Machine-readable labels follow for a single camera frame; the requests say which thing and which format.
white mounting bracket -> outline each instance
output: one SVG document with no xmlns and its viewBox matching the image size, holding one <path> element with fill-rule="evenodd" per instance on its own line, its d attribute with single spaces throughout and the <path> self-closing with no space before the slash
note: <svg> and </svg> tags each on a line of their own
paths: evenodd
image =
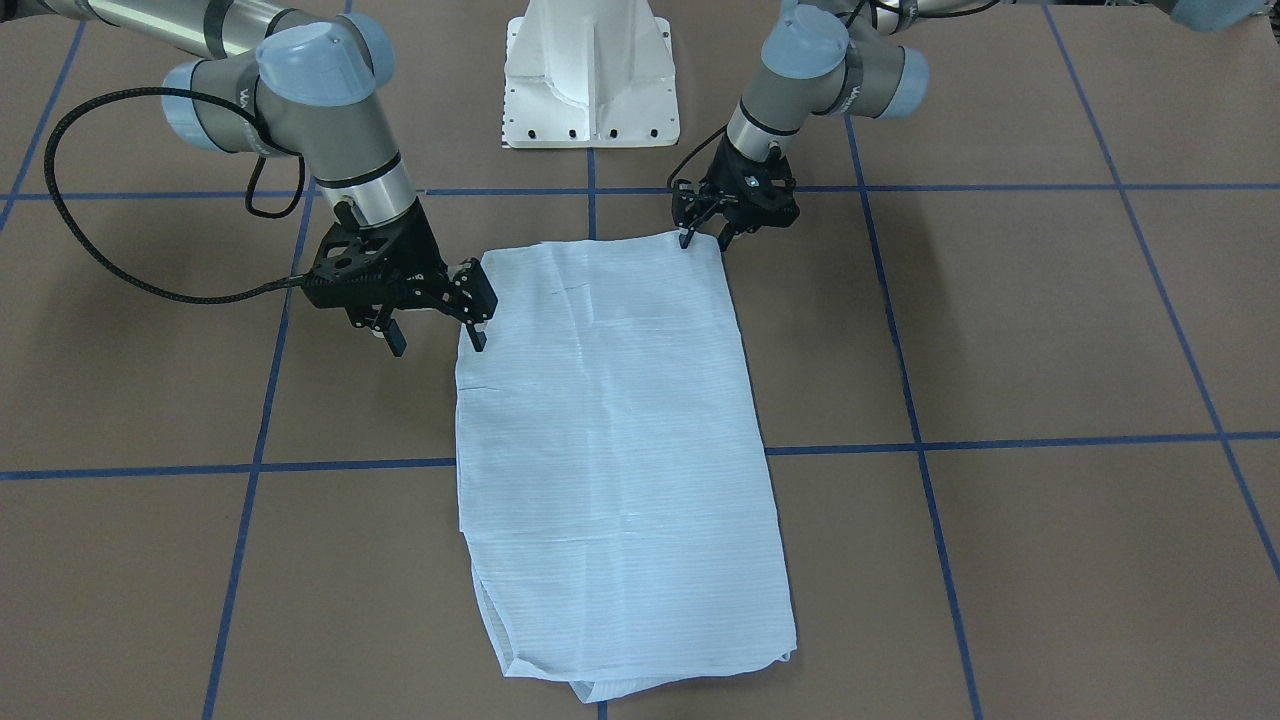
<svg viewBox="0 0 1280 720">
<path fill-rule="evenodd" d="M 507 24 L 506 73 L 503 146 L 680 140 L 671 23 L 648 0 L 530 0 Z"/>
</svg>

white cloth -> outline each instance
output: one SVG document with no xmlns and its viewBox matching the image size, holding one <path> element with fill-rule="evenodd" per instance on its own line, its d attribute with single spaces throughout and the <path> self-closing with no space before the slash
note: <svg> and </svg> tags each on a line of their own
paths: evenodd
<svg viewBox="0 0 1280 720">
<path fill-rule="evenodd" d="M 777 510 L 714 238 L 484 256 L 458 345 L 458 509 L 507 676 L 595 702 L 795 650 Z"/>
</svg>

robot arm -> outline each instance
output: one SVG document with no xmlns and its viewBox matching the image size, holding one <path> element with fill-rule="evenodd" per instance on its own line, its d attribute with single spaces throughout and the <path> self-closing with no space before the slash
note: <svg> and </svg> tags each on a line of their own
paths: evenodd
<svg viewBox="0 0 1280 720">
<path fill-rule="evenodd" d="M 451 272 L 401 159 L 376 88 L 394 72 L 385 32 L 360 14 L 320 20 L 261 0 L 8 0 L 5 19 L 56 13 L 100 19 L 206 58 L 174 68 L 165 87 L 229 101 L 165 96 L 183 140 L 221 152 L 297 155 L 311 165 L 337 222 L 297 284 L 316 307 L 404 351 L 394 310 L 431 307 L 465 324 L 476 350 L 497 297 L 480 261 Z"/>
<path fill-rule="evenodd" d="M 883 36 L 922 19 L 960 17 L 996 4 L 782 0 L 778 22 L 760 50 L 760 67 L 724 127 L 707 174 L 695 184 L 676 179 L 677 168 L 668 179 L 672 218 L 685 229 L 681 246 L 687 246 L 694 231 L 717 214 L 726 220 L 718 238 L 721 250 L 727 250 L 739 234 L 762 227 L 790 227 L 800 209 L 786 152 L 805 119 L 911 114 L 928 88 L 928 61 Z M 1153 4 L 1174 20 L 1203 32 L 1234 24 L 1261 6 L 1258 0 Z"/>
</svg>

towel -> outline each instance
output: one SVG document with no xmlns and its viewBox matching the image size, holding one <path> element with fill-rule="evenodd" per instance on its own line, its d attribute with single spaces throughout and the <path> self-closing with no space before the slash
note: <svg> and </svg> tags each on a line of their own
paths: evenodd
<svg viewBox="0 0 1280 720">
<path fill-rule="evenodd" d="M 582 702 L 796 647 L 777 510 L 716 240 L 495 250 L 457 364 L 460 525 L 506 676 Z"/>
</svg>

light blue joint cap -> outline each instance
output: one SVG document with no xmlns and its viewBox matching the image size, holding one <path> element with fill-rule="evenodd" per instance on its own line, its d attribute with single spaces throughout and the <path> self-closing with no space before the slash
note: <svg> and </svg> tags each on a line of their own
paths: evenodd
<svg viewBox="0 0 1280 720">
<path fill-rule="evenodd" d="M 878 118 L 905 118 L 924 102 L 929 90 L 929 61 L 918 50 L 902 49 L 902 77 L 897 79 L 897 90 L 890 99 L 884 111 Z"/>
<path fill-rule="evenodd" d="M 175 90 L 191 90 L 191 76 L 196 72 L 196 65 L 200 63 L 201 60 L 183 63 L 169 70 L 169 74 L 164 78 L 164 86 L 173 87 Z M 164 109 L 164 118 L 169 120 L 169 127 L 173 128 L 173 132 L 178 133 L 178 137 L 187 141 L 187 145 L 193 145 L 201 150 L 216 150 L 223 152 L 223 149 L 218 147 L 218 145 L 209 138 L 209 133 L 205 132 L 205 126 L 200 124 L 200 117 L 196 115 L 195 100 L 189 97 L 161 95 L 160 108 Z"/>
<path fill-rule="evenodd" d="M 390 82 L 396 74 L 396 47 L 383 26 L 362 13 L 343 13 L 338 17 L 351 20 L 351 24 L 360 31 L 360 36 L 365 38 L 365 47 L 369 49 L 369 56 L 374 60 L 374 81 L 378 87 Z"/>
<path fill-rule="evenodd" d="M 1169 17 L 1198 32 L 1217 32 L 1261 9 L 1261 0 L 1179 0 Z"/>
<path fill-rule="evenodd" d="M 280 31 L 260 42 L 253 55 L 271 92 L 302 105 L 355 105 L 378 88 L 356 38 L 334 23 Z"/>
<path fill-rule="evenodd" d="M 782 14 L 760 49 L 760 60 L 774 73 L 809 79 L 845 61 L 849 29 L 836 15 L 800 0 L 782 0 Z"/>
</svg>

